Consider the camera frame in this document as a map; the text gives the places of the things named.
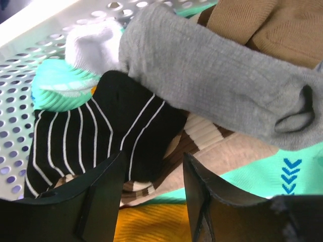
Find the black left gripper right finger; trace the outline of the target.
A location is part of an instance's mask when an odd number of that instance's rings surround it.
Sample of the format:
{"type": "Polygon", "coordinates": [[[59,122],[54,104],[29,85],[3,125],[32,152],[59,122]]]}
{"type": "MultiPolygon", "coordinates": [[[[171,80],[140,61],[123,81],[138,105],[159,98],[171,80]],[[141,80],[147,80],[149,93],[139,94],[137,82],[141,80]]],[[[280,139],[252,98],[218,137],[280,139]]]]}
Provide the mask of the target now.
{"type": "Polygon", "coordinates": [[[322,241],[322,196],[262,198],[184,154],[184,185],[192,241],[322,241]]]}

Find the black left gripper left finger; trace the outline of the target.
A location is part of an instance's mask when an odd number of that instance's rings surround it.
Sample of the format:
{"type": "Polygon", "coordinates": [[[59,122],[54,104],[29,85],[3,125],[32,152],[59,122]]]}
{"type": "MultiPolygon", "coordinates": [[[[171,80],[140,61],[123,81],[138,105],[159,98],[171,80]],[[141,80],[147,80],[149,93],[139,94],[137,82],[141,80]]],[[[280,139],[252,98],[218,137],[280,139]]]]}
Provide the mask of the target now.
{"type": "Polygon", "coordinates": [[[1,200],[1,241],[113,241],[123,152],[37,199],[1,200]]]}

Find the black white striped sock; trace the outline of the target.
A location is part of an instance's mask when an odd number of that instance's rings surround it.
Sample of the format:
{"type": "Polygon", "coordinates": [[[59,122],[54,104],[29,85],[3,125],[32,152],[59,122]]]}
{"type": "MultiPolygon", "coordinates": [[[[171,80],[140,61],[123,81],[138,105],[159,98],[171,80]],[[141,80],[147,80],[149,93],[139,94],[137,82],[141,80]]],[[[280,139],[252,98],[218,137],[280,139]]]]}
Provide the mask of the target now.
{"type": "Polygon", "coordinates": [[[82,175],[125,152],[125,181],[157,179],[186,115],[118,71],[100,79],[94,95],[72,110],[35,111],[24,196],[36,198],[66,175],[82,175]]]}

